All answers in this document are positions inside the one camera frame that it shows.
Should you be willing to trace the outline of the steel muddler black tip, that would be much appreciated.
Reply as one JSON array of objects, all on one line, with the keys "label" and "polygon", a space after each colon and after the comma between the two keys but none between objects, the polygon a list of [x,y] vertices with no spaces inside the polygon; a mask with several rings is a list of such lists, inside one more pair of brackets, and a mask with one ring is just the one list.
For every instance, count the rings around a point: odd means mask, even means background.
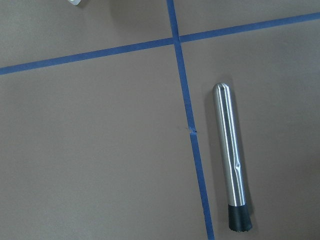
[{"label": "steel muddler black tip", "polygon": [[226,185],[229,229],[238,233],[248,232],[252,229],[252,222],[245,195],[231,88],[223,82],[215,84],[213,101]]}]

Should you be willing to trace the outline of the white cup rack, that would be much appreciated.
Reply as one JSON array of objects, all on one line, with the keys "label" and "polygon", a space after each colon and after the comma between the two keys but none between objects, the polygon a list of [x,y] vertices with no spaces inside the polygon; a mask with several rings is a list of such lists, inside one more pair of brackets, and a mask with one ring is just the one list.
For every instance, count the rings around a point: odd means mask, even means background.
[{"label": "white cup rack", "polygon": [[78,6],[83,0],[67,0],[73,6]]}]

